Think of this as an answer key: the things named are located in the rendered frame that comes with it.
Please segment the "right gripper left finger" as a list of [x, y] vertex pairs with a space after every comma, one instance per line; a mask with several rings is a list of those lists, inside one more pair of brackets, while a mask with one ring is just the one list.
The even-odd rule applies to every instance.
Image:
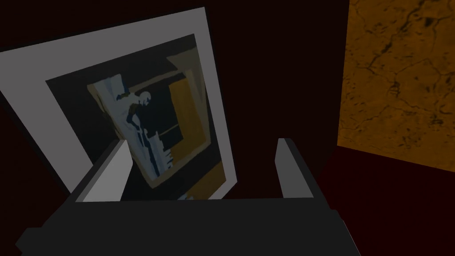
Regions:
[[70, 201], [120, 201], [132, 166], [127, 141], [114, 140], [73, 190]]

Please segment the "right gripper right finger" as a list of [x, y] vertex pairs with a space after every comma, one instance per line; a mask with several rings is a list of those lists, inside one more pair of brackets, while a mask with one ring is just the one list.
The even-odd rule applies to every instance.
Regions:
[[320, 189], [290, 138], [278, 139], [275, 167], [283, 198], [320, 198]]

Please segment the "grey framed mirror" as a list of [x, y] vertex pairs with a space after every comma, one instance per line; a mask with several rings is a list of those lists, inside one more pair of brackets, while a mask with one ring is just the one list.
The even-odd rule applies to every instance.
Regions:
[[72, 192], [92, 162], [45, 81], [190, 34], [196, 38], [226, 176], [212, 199], [222, 199], [237, 177], [204, 7], [2, 52], [0, 92]]

